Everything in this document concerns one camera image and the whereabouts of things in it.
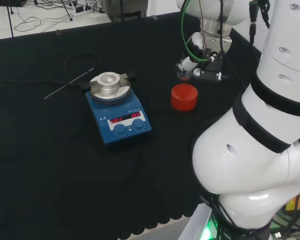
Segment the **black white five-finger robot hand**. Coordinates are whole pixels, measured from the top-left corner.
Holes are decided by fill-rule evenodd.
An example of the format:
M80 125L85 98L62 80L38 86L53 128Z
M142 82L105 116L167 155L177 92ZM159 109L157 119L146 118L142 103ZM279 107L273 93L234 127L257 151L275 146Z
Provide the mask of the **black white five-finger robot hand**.
M232 39L195 32L185 43L183 56L176 64L177 76L181 80L191 77L206 81L222 80L224 54L230 49Z

